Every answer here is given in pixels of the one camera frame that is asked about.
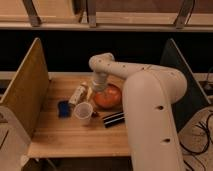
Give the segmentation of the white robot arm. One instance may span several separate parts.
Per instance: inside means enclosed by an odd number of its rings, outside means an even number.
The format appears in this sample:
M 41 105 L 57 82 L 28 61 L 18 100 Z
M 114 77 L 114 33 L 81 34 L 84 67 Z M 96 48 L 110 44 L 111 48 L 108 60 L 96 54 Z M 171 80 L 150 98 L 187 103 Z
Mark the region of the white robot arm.
M 187 80 L 174 68 L 117 62 L 110 53 L 90 58 L 92 88 L 102 91 L 110 75 L 124 80 L 122 104 L 133 171 L 185 171 L 172 104 Z

